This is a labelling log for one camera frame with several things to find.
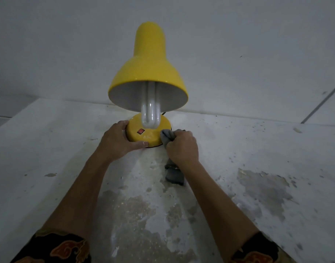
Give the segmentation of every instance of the light bulb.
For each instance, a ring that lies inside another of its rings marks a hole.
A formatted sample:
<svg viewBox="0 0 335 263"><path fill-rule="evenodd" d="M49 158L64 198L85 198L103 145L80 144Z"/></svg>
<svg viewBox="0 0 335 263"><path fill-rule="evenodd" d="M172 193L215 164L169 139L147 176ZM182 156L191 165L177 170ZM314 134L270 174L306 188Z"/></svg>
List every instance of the light bulb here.
<svg viewBox="0 0 335 263"><path fill-rule="evenodd" d="M142 82L141 115L143 127L156 129L160 125L160 96L155 81Z"/></svg>

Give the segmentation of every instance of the lamp base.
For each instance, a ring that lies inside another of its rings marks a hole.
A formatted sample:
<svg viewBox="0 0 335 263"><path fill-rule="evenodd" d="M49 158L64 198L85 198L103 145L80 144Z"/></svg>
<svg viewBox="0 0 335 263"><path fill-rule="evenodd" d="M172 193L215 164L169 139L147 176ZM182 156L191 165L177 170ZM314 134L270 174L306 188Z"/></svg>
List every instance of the lamp base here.
<svg viewBox="0 0 335 263"><path fill-rule="evenodd" d="M126 126L126 136L129 141L148 141L149 148L160 146L162 141L160 139L160 131L163 129L171 129L169 120L161 115L160 125L157 129L144 128L141 122L141 114L136 114L129 121Z"/></svg>

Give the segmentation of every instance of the gray cloth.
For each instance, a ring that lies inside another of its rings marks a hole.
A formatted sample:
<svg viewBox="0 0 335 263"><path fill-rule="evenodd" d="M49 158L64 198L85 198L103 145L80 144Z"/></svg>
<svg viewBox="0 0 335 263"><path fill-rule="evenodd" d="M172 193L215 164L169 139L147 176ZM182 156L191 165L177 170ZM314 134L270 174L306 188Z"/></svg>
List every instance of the gray cloth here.
<svg viewBox="0 0 335 263"><path fill-rule="evenodd" d="M174 141L176 138L174 132L170 129L163 129L160 132L160 138L163 142L164 148L166 148L166 145ZM185 181L185 176L179 169L179 167L170 159L167 160L167 163L165 164L165 179L166 181L172 183L172 184L179 184L180 186L183 186L183 183Z"/></svg>

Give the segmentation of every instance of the sleeve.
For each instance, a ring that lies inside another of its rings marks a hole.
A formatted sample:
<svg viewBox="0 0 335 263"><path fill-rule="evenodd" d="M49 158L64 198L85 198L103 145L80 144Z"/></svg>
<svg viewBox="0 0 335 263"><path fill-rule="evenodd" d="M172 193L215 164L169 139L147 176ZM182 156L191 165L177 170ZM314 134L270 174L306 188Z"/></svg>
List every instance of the sleeve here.
<svg viewBox="0 0 335 263"><path fill-rule="evenodd" d="M11 263L90 263L88 242L67 232L41 229L14 257Z"/></svg>
<svg viewBox="0 0 335 263"><path fill-rule="evenodd" d="M296 263L278 245L258 232L232 257L230 263Z"/></svg>

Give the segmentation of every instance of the lamp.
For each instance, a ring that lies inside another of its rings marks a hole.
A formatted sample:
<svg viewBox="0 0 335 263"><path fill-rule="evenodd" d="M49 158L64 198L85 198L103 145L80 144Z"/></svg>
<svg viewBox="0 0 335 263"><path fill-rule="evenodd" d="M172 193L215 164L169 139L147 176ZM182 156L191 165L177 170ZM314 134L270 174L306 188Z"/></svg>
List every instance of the lamp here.
<svg viewBox="0 0 335 263"><path fill-rule="evenodd" d="M171 129L161 113L181 108L188 93L166 59L165 36L156 23L145 22L137 29L134 56L117 72L108 96L121 108L141 112L127 125L130 141L148 141L149 147L161 145L160 131Z"/></svg>

